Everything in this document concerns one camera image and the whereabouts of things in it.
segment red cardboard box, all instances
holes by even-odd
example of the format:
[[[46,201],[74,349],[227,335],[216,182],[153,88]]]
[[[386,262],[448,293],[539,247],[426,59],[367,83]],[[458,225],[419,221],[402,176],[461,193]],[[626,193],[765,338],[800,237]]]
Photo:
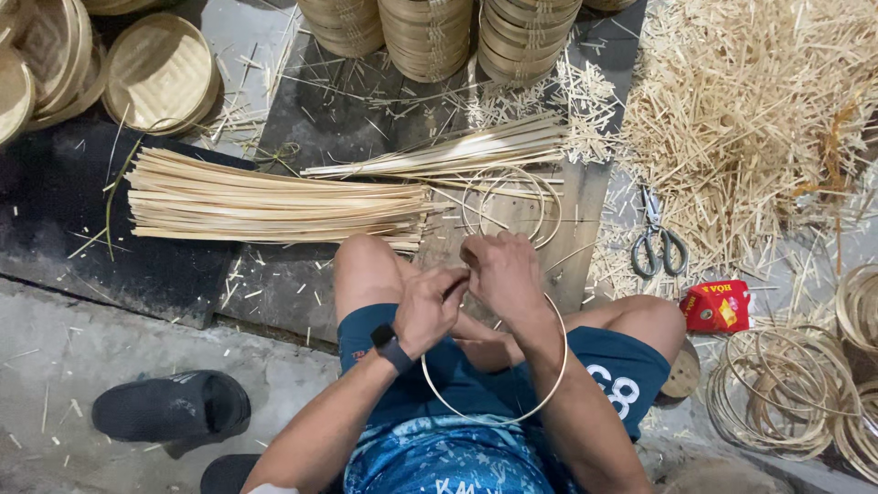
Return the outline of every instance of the red cardboard box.
[[[690,331],[736,333],[750,328],[749,305],[743,281],[712,281],[689,288],[680,310]]]

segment black slipper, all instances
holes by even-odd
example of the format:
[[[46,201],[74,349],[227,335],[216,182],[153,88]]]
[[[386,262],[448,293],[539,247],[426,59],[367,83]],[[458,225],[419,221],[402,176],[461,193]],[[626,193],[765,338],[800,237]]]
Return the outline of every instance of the black slipper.
[[[250,418],[250,400],[228,374],[198,370],[105,391],[91,421],[115,440],[163,442],[228,431]]]

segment hand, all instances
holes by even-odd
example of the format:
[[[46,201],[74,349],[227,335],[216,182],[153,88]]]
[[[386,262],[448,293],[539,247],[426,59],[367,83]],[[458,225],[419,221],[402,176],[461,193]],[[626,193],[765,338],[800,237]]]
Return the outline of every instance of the hand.
[[[524,234],[468,236],[460,258],[471,268],[470,292],[513,330],[516,321],[544,315],[543,276]]]
[[[469,278],[470,270],[462,267],[434,268],[405,282],[393,330],[410,359],[433,348],[457,322]]]

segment scissor handle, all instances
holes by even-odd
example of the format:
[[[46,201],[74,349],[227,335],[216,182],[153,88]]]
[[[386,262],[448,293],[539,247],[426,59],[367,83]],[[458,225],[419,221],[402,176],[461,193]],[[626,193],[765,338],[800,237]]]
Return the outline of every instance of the scissor handle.
[[[686,248],[686,244],[683,243],[683,240],[670,229],[661,229],[661,239],[665,245],[665,252],[662,255],[665,272],[671,276],[677,276],[686,271],[686,266],[689,264],[689,249]],[[674,267],[671,264],[673,259],[671,246],[676,247],[677,251],[680,252],[680,264],[677,267]]]
[[[656,253],[652,250],[652,241],[650,241],[652,233],[652,228],[647,228],[646,231],[634,242],[634,247],[631,248],[631,267],[634,269],[637,276],[645,279],[652,278],[657,272],[659,272],[659,262],[656,260]],[[646,259],[650,263],[649,271],[646,271],[640,265],[640,246],[644,243],[646,244]]]

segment blue shorts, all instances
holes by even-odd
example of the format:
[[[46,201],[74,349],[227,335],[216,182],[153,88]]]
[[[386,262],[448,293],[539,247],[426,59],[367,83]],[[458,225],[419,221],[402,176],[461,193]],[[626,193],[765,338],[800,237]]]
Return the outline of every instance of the blue shorts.
[[[338,327],[342,373],[371,348],[370,334],[382,323],[392,323],[395,303],[378,303],[357,309]],[[665,384],[671,366],[646,343],[608,330],[580,326],[567,333],[567,343],[582,365],[604,388],[619,413],[625,431],[636,441],[637,427]],[[430,378],[443,398],[465,415],[493,414],[520,417],[536,406],[527,362],[495,374],[476,370],[451,338],[427,352]],[[420,365],[397,378],[369,416],[369,425],[398,423],[413,418],[452,413],[440,402],[424,379]],[[538,425],[538,414],[531,419]]]

